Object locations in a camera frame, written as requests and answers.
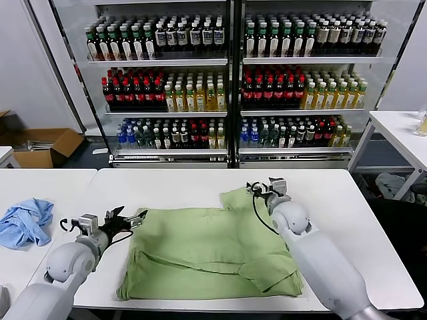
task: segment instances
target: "cardboard box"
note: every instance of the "cardboard box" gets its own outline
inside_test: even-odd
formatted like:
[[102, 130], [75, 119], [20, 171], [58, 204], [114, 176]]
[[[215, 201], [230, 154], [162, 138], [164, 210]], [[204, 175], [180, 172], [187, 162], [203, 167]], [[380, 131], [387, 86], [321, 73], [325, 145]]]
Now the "cardboard box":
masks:
[[49, 150], [14, 151], [22, 168], [59, 167], [83, 142], [83, 137], [71, 129], [26, 129], [10, 131], [3, 122], [8, 111], [0, 111], [0, 145], [20, 146], [28, 140], [53, 143]]

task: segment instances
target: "blue cloth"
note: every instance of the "blue cloth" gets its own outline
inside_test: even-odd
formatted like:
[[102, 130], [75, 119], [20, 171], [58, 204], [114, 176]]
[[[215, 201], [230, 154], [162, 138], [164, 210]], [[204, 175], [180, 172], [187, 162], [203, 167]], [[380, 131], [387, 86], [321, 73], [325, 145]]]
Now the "blue cloth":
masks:
[[8, 208], [0, 219], [0, 245], [18, 249], [27, 241], [45, 245], [51, 238], [41, 227], [52, 222], [53, 203], [28, 199]]

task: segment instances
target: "white table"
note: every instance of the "white table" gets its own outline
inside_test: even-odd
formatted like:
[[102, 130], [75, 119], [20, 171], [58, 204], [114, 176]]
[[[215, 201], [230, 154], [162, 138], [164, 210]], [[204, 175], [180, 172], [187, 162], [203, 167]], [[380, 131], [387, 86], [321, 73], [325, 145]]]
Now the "white table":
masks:
[[[243, 187], [247, 181], [267, 182], [268, 177], [287, 180], [288, 194], [304, 203], [312, 220], [360, 270], [375, 306], [381, 309], [423, 306], [409, 274], [345, 170], [102, 169], [87, 188], [81, 210], [76, 213], [103, 218], [107, 210], [120, 205], [125, 205], [122, 214], [127, 216], [140, 207], [221, 207], [221, 192]], [[51, 250], [74, 241], [75, 236], [69, 233], [59, 236]], [[74, 300], [76, 307], [248, 313], [326, 310], [307, 283], [303, 294], [296, 298], [120, 301], [115, 290], [125, 275], [128, 247], [129, 239], [105, 252], [97, 271], [79, 288]], [[44, 273], [45, 260], [38, 275]]]
[[18, 161], [13, 156], [12, 147], [0, 146], [0, 168], [20, 168]]
[[427, 171], [427, 137], [420, 137], [414, 130], [420, 124], [415, 111], [371, 111], [368, 126], [348, 163], [348, 171], [356, 168], [373, 132], [377, 129], [387, 141], [413, 166], [414, 171], [394, 196], [401, 200], [424, 172]]
[[76, 215], [73, 208], [96, 172], [95, 169], [0, 169], [0, 217], [10, 206], [32, 197], [54, 204], [52, 224], [47, 228], [51, 242], [42, 247], [32, 243], [22, 251], [0, 247], [0, 284], [8, 289], [11, 302], [27, 286], [61, 232], [59, 220]]

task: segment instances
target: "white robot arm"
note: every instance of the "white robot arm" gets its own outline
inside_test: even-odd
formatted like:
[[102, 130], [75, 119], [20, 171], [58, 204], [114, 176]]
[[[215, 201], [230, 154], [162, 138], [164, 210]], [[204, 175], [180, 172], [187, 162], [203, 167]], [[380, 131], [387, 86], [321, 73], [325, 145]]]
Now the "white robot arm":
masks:
[[248, 183], [247, 188], [266, 200], [274, 228], [320, 302], [342, 319], [393, 319], [371, 304], [359, 271], [286, 195], [286, 181], [270, 178], [270, 183]]
[[104, 251], [114, 244], [114, 236], [120, 232], [131, 235], [131, 229], [141, 225], [147, 214], [144, 211], [133, 217], [121, 217], [122, 209], [108, 211], [105, 224], [100, 227], [94, 215], [82, 215], [79, 220], [72, 220], [70, 231], [78, 227], [81, 235], [74, 243], [66, 243], [52, 251], [47, 259], [46, 274], [24, 289], [3, 320], [66, 320], [75, 293], [95, 271]]

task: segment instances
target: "beverage refrigerator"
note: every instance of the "beverage refrigerator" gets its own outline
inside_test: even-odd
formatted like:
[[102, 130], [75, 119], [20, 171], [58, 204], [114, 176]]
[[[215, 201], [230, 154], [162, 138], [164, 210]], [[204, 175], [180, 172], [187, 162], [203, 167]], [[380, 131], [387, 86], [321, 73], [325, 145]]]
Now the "beverage refrigerator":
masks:
[[424, 4], [29, 3], [110, 164], [165, 168], [346, 168]]

